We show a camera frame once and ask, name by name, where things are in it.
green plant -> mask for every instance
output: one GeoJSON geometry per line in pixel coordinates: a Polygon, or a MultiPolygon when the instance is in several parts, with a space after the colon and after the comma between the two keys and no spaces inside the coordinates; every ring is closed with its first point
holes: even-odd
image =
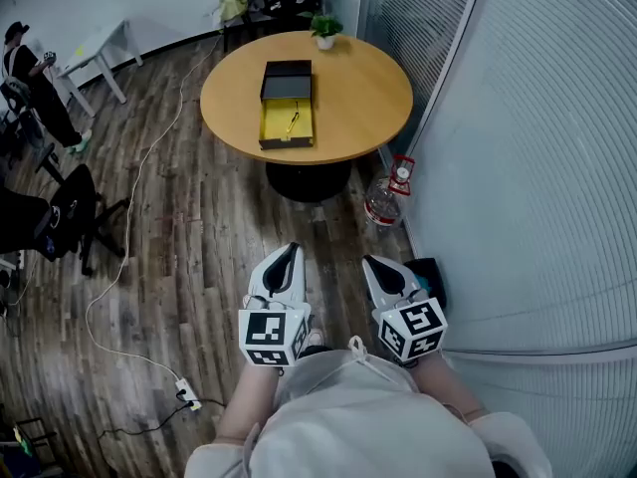
{"type": "Polygon", "coordinates": [[[302,12],[299,16],[312,18],[310,30],[312,30],[313,36],[329,37],[342,32],[342,24],[333,16],[314,14],[310,11],[302,12]]]}

potted plant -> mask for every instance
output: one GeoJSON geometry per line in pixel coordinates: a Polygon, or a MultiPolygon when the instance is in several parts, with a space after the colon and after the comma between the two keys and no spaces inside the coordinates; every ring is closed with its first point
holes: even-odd
{"type": "Polygon", "coordinates": [[[329,50],[334,45],[335,35],[342,32],[342,24],[333,16],[311,12],[303,12],[300,16],[312,18],[310,30],[312,36],[317,38],[320,50],[329,50]]]}

wall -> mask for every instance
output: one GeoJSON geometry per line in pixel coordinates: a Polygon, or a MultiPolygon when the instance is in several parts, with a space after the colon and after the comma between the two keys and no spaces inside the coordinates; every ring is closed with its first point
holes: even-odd
{"type": "MultiPolygon", "coordinates": [[[[448,349],[637,342],[637,0],[478,0],[412,155],[407,221],[439,261],[448,349]]],[[[637,359],[463,362],[533,427],[555,476],[624,476],[637,359]]]]}
{"type": "MultiPolygon", "coordinates": [[[[14,21],[31,26],[27,44],[35,40],[43,51],[55,51],[66,61],[82,41],[100,26],[127,18],[142,53],[218,28],[206,16],[218,0],[0,0],[0,30],[14,21]]],[[[109,51],[116,65],[129,56],[109,51]]],[[[79,85],[98,74],[88,66],[73,74],[79,85]]]]}

plastic water bottle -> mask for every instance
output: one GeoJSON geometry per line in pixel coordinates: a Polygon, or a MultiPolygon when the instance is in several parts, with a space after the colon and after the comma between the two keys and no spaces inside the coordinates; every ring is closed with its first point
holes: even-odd
{"type": "Polygon", "coordinates": [[[411,194],[409,179],[413,167],[411,157],[396,154],[389,174],[381,171],[374,177],[365,196],[365,214],[376,225],[392,227],[400,223],[401,198],[411,194]]]}

white table legs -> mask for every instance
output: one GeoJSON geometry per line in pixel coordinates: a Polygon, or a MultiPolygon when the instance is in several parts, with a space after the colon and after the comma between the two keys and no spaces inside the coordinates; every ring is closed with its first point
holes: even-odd
{"type": "Polygon", "coordinates": [[[126,38],[126,49],[131,55],[135,57],[135,61],[137,62],[137,65],[142,66],[143,60],[141,59],[141,56],[139,55],[139,48],[137,47],[135,38],[132,37],[132,34],[130,33],[130,26],[128,25],[127,21],[123,24],[123,35],[126,38]]]}
{"type": "Polygon", "coordinates": [[[61,76],[60,80],[62,80],[62,83],[64,84],[64,86],[67,88],[67,90],[71,94],[73,94],[75,99],[78,100],[78,103],[80,103],[80,106],[84,109],[84,111],[87,114],[89,114],[89,117],[91,118],[95,117],[96,116],[95,110],[91,108],[91,105],[89,105],[89,102],[87,101],[87,99],[82,95],[80,90],[76,87],[76,84],[74,84],[68,76],[61,76]]]}
{"type": "Polygon", "coordinates": [[[104,54],[102,52],[99,52],[98,55],[95,57],[95,61],[96,61],[96,64],[98,64],[100,71],[102,71],[102,74],[104,75],[106,82],[110,86],[110,89],[117,96],[117,99],[119,100],[119,102],[124,104],[126,102],[126,96],[123,94],[123,92],[119,88],[119,85],[115,81],[115,78],[112,77],[112,72],[110,71],[110,67],[106,63],[104,54]]]}

